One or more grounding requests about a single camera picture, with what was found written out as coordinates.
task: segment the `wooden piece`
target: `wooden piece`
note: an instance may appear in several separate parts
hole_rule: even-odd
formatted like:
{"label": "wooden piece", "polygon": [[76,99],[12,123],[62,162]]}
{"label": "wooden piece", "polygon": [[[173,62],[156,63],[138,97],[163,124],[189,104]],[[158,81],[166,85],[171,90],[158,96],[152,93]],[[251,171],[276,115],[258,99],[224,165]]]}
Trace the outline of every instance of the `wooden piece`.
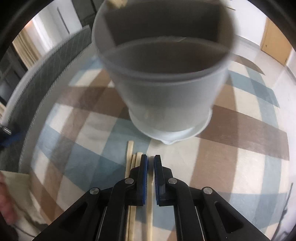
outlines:
{"label": "wooden piece", "polygon": [[[136,155],[132,155],[131,159],[131,169],[133,169],[136,165]],[[126,222],[126,241],[133,240],[133,234],[135,229],[135,221],[136,220],[136,211],[135,206],[129,206],[128,207],[128,219]]]}
{"label": "wooden piece", "polygon": [[147,200],[146,200],[146,241],[152,241],[153,194],[154,194],[154,164],[153,159],[148,162]]}
{"label": "wooden piece", "polygon": [[291,44],[270,19],[266,20],[265,28],[261,50],[285,65],[291,53]]}
{"label": "wooden piece", "polygon": [[139,167],[140,166],[142,154],[143,154],[142,152],[137,152],[135,167]]}
{"label": "wooden piece", "polygon": [[127,4],[127,0],[109,0],[109,2],[112,4],[112,6],[116,8],[124,7]]}
{"label": "wooden piece", "polygon": [[126,173],[125,178],[129,177],[129,173],[131,170],[131,158],[133,154],[133,141],[128,141],[128,149],[126,152]]}

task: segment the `wooden door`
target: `wooden door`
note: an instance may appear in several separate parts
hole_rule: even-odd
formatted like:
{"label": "wooden door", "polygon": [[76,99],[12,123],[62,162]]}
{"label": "wooden door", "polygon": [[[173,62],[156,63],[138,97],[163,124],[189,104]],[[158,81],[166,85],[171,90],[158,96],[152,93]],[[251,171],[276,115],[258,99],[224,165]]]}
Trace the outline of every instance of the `wooden door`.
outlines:
{"label": "wooden door", "polygon": [[275,60],[285,65],[292,46],[279,30],[279,28],[267,18],[265,24],[265,31],[261,42],[261,50],[269,54]]}

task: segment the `brown stripe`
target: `brown stripe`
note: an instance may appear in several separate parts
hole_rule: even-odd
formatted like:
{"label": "brown stripe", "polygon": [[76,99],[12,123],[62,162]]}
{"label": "brown stripe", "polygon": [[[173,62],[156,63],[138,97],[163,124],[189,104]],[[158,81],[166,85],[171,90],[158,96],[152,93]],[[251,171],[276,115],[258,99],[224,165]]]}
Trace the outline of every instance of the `brown stripe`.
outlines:
{"label": "brown stripe", "polygon": [[115,88],[106,88],[92,111],[119,117],[125,106]]}
{"label": "brown stripe", "polygon": [[43,217],[43,219],[48,225],[52,223],[52,221],[48,218],[48,216],[45,214],[45,212],[42,209],[40,210],[40,215]]}
{"label": "brown stripe", "polygon": [[234,61],[237,63],[243,64],[244,66],[247,66],[250,69],[253,69],[261,74],[264,74],[263,71],[256,64],[254,64],[252,61],[250,61],[242,56],[235,55]]}
{"label": "brown stripe", "polygon": [[41,207],[40,212],[44,212],[46,217],[49,219],[49,222],[52,222],[54,220],[54,214],[55,210],[57,209],[57,204],[46,191],[46,189],[42,186],[33,171],[30,172],[30,178],[32,183],[31,192]]}
{"label": "brown stripe", "polygon": [[74,108],[63,126],[61,135],[75,142],[88,116],[89,111]]}
{"label": "brown stripe", "polygon": [[239,112],[213,106],[213,116],[198,137],[289,160],[287,134]]}
{"label": "brown stripe", "polygon": [[110,83],[111,79],[106,70],[102,69],[93,82],[89,85],[91,87],[106,87]]}
{"label": "brown stripe", "polygon": [[63,174],[55,167],[55,165],[49,162],[43,186],[54,200],[57,199],[57,194],[59,192],[59,186],[62,181],[62,178]]}
{"label": "brown stripe", "polygon": [[40,183],[38,177],[35,175],[33,170],[30,171],[30,183],[31,183],[31,193],[33,194],[36,201],[40,205],[43,186]]}
{"label": "brown stripe", "polygon": [[236,147],[201,139],[190,186],[231,193],[236,164]]}
{"label": "brown stripe", "polygon": [[128,107],[127,106],[125,106],[122,109],[122,112],[120,113],[119,118],[126,119],[126,120],[129,120],[129,121],[131,120],[131,118],[129,116],[129,113],[128,113]]}
{"label": "brown stripe", "polygon": [[177,234],[176,234],[176,227],[174,226],[173,230],[171,231],[170,235],[168,236],[167,241],[177,241]]}
{"label": "brown stripe", "polygon": [[54,211],[54,219],[57,219],[64,211],[60,208],[59,205],[56,206]]}
{"label": "brown stripe", "polygon": [[224,85],[214,104],[227,109],[236,110],[233,87]]}
{"label": "brown stripe", "polygon": [[84,110],[92,110],[104,90],[105,87],[68,86],[57,103]]}

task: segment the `gray bucket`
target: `gray bucket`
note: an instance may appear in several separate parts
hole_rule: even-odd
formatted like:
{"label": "gray bucket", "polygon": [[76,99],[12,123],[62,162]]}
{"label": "gray bucket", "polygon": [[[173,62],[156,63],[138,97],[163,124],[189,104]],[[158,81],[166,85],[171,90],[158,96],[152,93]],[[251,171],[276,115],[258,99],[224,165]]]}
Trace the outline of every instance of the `gray bucket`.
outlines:
{"label": "gray bucket", "polygon": [[140,131],[171,144],[207,126],[234,45],[221,3],[156,0],[112,9],[105,1],[92,38]]}

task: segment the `finger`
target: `finger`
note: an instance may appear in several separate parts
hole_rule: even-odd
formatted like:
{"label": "finger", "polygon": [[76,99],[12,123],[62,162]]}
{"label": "finger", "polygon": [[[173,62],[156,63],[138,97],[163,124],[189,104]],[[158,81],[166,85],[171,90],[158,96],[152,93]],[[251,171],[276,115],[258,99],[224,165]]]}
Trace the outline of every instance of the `finger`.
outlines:
{"label": "finger", "polygon": [[2,172],[0,172],[0,183],[4,183],[5,182],[5,176],[3,175]]}
{"label": "finger", "polygon": [[5,205],[10,203],[10,198],[5,194],[0,194],[0,209],[2,209]]}
{"label": "finger", "polygon": [[5,183],[0,183],[0,194],[1,193],[8,193],[8,189]]}
{"label": "finger", "polygon": [[17,214],[16,212],[11,212],[8,216],[5,216],[4,219],[8,225],[13,225],[17,221]]}
{"label": "finger", "polygon": [[10,202],[7,202],[4,206],[0,208],[0,212],[3,217],[7,217],[10,213],[14,212],[12,204]]}

